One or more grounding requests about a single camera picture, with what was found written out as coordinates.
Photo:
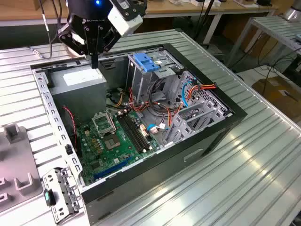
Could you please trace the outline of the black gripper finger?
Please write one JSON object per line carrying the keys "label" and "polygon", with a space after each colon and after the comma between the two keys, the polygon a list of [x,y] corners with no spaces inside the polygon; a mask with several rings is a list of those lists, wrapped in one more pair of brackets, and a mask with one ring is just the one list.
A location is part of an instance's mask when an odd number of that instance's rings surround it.
{"label": "black gripper finger", "polygon": [[120,39],[120,34],[113,26],[107,31],[103,27],[98,27],[96,48],[94,56],[94,68],[98,68],[98,57],[104,52],[108,52]]}
{"label": "black gripper finger", "polygon": [[88,42],[88,39],[85,39],[83,44],[76,41],[72,36],[72,29],[68,23],[57,30],[57,36],[62,43],[71,48],[77,54],[85,55],[91,68],[95,67],[95,48],[92,43]]}

